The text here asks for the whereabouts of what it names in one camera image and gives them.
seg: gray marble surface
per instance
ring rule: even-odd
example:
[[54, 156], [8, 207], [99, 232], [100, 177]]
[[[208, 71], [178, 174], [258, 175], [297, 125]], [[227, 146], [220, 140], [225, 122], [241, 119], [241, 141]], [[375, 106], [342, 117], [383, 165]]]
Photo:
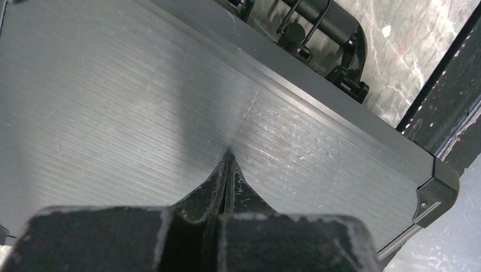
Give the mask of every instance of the gray marble surface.
[[[335, 0], [351, 13], [366, 32], [368, 60], [362, 80], [370, 86], [364, 105], [391, 126], [396, 126], [453, 42], [479, 0]], [[254, 25], [269, 35], [289, 7], [278, 0], [258, 0]], [[311, 25], [294, 14], [293, 20]], [[315, 67], [326, 74], [341, 53], [317, 31], [308, 47], [321, 51]]]

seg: black cylindrical handle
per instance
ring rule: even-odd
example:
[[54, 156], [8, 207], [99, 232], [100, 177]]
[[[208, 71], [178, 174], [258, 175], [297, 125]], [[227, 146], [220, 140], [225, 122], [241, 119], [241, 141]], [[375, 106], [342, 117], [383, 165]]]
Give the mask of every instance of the black cylindrical handle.
[[[288, 6], [296, 4], [296, 0], [283, 0]], [[327, 0], [302, 0], [296, 8], [302, 17], [314, 24], [327, 6]], [[332, 2], [329, 12], [319, 25], [319, 29], [339, 45], [349, 41], [359, 22], [345, 11], [339, 4]]]

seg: scuff mark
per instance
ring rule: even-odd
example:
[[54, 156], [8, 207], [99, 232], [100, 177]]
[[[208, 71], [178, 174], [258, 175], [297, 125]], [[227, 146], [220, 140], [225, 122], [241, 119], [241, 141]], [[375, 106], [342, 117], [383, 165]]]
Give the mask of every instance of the scuff mark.
[[254, 95], [254, 98], [251, 100], [251, 105], [249, 106], [249, 108], [247, 109], [247, 112], [244, 114], [244, 116], [242, 116], [243, 119], [246, 119], [247, 117], [247, 114], [251, 112], [251, 109], [252, 107], [254, 106], [256, 100], [257, 100], [257, 95], [259, 94], [259, 90], [257, 90], [257, 92], [255, 93]]
[[449, 153], [451, 152], [451, 150], [453, 149], [453, 147], [456, 145], [457, 142], [459, 142], [461, 140], [461, 135], [474, 123], [476, 123], [476, 121], [478, 120], [479, 116], [481, 115], [481, 107], [480, 105], [477, 106], [477, 109], [476, 109], [476, 112], [474, 113], [474, 115], [469, 118], [468, 120], [465, 121], [465, 124], [463, 124], [461, 126], [461, 128], [454, 134], [454, 136], [449, 139], [449, 142], [447, 143], [447, 145], [441, 150], [440, 154], [438, 155], [438, 157], [441, 159], [441, 160], [445, 160], [446, 157], [449, 155]]
[[154, 260], [152, 264], [152, 269], [157, 269], [161, 263], [162, 253], [164, 251], [164, 239], [167, 237], [167, 231], [170, 227], [170, 223], [173, 220], [173, 216], [169, 211], [161, 212], [161, 227], [157, 232], [157, 243], [154, 247]]
[[232, 18], [232, 22], [234, 23], [234, 28], [233, 28], [233, 30], [234, 30], [235, 34], [237, 34], [237, 36], [240, 37], [239, 33], [237, 33], [237, 30], [235, 29], [235, 18], [234, 18], [234, 16], [233, 16], [230, 12], [228, 12], [227, 10], [226, 10], [225, 12]]
[[243, 214], [234, 214], [234, 219], [237, 220], [267, 220], [268, 217], [265, 214], [254, 214], [250, 212], [246, 212]]
[[273, 159], [273, 160], [276, 160], [276, 161], [279, 161], [276, 157], [272, 156], [271, 154], [263, 151], [263, 150], [260, 150], [258, 149], [257, 147], [253, 146], [252, 148], [254, 149], [257, 149], [258, 151], [260, 151], [262, 154], [266, 155], [269, 159]]

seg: gray ribbed surface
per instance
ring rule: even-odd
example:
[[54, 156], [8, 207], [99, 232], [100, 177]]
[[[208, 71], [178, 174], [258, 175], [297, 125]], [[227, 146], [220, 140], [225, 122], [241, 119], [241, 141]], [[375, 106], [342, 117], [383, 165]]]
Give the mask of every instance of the gray ribbed surface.
[[414, 183], [208, 52], [133, 1], [10, 5], [0, 223], [16, 232], [53, 204], [172, 204], [232, 145], [278, 211], [355, 215], [379, 248], [411, 224]]

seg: black metal frame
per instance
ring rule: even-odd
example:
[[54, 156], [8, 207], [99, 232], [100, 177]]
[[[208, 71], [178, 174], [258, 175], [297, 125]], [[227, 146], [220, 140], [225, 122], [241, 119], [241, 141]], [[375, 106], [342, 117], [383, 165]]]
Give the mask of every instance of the black metal frame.
[[397, 130], [458, 173], [481, 153], [481, 5], [448, 49]]

